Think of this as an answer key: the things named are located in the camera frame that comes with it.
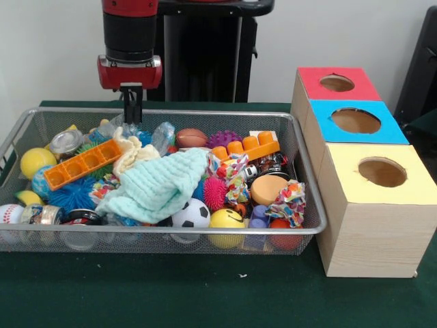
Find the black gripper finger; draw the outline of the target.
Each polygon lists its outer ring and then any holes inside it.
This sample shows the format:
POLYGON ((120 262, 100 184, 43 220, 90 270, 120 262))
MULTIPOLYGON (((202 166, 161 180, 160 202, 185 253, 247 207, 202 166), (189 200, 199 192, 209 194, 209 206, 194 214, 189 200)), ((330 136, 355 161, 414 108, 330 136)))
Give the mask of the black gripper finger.
POLYGON ((133 122, 142 122, 142 110, 143 110, 143 89, 141 87, 135 87, 132 89, 135 95, 135 105, 133 109, 133 122))
POLYGON ((123 98, 124 98, 124 121, 127 124, 132 123, 132 99, 133 93, 130 91, 129 88, 124 87, 123 88, 123 98))

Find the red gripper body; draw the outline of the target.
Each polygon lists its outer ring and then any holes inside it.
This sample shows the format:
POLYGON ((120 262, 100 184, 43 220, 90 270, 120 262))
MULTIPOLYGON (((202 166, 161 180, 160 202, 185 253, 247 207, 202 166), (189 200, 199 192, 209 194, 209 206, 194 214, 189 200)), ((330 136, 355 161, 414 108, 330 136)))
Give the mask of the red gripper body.
POLYGON ((142 64, 117 63, 99 55, 97 67, 100 85, 105 90, 118 90, 126 85, 142 85, 144 90, 156 89, 163 74, 161 58, 157 55, 142 64))

